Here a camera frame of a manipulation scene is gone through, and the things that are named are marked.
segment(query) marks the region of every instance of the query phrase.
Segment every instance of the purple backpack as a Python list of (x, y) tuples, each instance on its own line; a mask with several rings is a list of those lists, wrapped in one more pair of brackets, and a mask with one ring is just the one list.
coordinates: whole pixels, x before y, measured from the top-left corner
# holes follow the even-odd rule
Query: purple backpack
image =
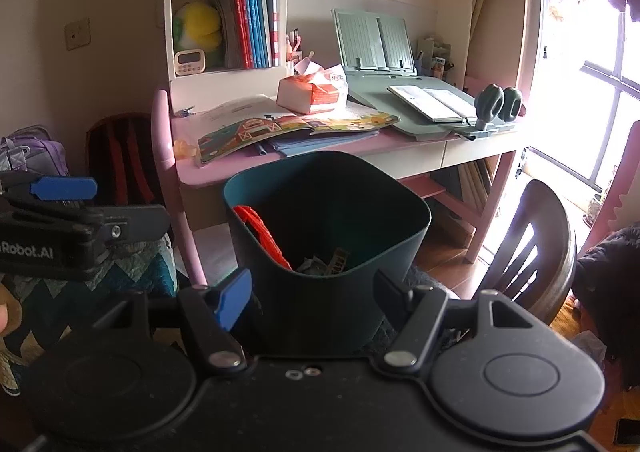
[(54, 142), (42, 125), (18, 129), (0, 138), (0, 171), (35, 171), (68, 176), (65, 148)]

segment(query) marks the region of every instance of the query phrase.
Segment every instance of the blue clamp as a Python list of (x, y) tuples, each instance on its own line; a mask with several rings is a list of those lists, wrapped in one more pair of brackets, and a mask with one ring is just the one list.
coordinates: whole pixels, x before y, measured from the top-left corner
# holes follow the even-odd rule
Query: blue clamp
[(43, 176), (29, 192), (41, 201), (82, 201), (92, 199), (98, 185), (92, 177)]
[(231, 331), (251, 298), (251, 272), (236, 269), (214, 289), (220, 293), (220, 300), (213, 314), (222, 329)]

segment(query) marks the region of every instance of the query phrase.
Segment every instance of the workbook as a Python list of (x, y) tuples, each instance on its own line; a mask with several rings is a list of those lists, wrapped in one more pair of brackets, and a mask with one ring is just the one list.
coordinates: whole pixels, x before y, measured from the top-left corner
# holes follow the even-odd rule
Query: workbook
[(389, 86), (387, 89), (431, 122), (462, 122), (476, 115), (471, 104), (449, 90), (418, 86)]
[(201, 164), (261, 140), (306, 130), (317, 133), (364, 133), (393, 125), (399, 118), (347, 101), (344, 108), (315, 115), (298, 115), (265, 95), (226, 102), (188, 119)]

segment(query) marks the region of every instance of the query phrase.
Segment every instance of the pen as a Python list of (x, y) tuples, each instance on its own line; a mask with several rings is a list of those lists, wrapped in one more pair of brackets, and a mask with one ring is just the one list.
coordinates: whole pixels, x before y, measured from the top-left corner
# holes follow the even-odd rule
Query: pen
[(260, 142), (255, 142), (255, 151), (258, 153), (258, 156), (264, 156), (267, 154), (267, 150), (262, 146)]

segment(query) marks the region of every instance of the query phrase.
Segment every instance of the dark green trash can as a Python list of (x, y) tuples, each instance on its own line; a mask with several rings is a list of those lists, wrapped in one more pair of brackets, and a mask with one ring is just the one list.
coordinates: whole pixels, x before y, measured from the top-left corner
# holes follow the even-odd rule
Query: dark green trash can
[[(366, 344), (383, 318), (373, 275), (404, 279), (431, 222), (408, 188), (332, 151), (242, 171), (223, 195), (238, 265), (254, 280), (246, 315), (271, 353), (337, 355)], [(294, 270), (314, 255), (329, 263), (338, 247), (349, 252), (345, 270), (322, 277), (284, 269), (233, 212), (237, 205), (260, 215)]]

